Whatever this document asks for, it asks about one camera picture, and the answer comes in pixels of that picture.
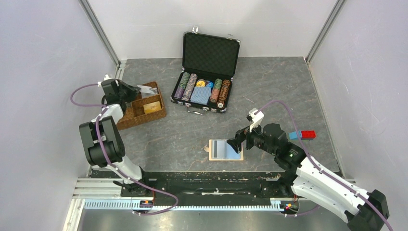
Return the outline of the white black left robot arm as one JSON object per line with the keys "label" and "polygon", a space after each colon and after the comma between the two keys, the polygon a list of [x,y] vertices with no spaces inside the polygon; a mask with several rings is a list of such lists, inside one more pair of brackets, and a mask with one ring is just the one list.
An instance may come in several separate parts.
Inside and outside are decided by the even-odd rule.
{"label": "white black left robot arm", "polygon": [[126,156],[117,127],[127,104],[136,98],[140,88],[109,76],[95,85],[104,92],[101,103],[96,105],[101,111],[90,122],[79,125],[86,160],[91,166],[114,172],[124,184],[133,184],[132,189],[139,196],[146,196],[151,191],[151,183],[142,178],[142,168]]}

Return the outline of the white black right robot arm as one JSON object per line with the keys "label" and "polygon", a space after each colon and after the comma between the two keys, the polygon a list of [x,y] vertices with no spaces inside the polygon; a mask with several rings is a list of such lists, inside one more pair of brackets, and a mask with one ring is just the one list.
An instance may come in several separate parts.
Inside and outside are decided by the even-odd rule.
{"label": "white black right robot arm", "polygon": [[305,150],[290,142],[278,124],[245,127],[227,144],[235,152],[256,147],[273,155],[285,172],[278,179],[277,190],[283,196],[296,195],[329,210],[347,224],[351,231],[379,231],[389,226],[389,208],[379,190],[368,192],[328,170]]}

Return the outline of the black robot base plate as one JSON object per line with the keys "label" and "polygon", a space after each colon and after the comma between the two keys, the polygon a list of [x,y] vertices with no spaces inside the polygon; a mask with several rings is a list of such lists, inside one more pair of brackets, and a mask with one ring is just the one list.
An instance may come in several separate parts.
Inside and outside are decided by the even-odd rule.
{"label": "black robot base plate", "polygon": [[279,172],[154,172],[142,183],[178,198],[178,205],[268,205],[294,195]]}

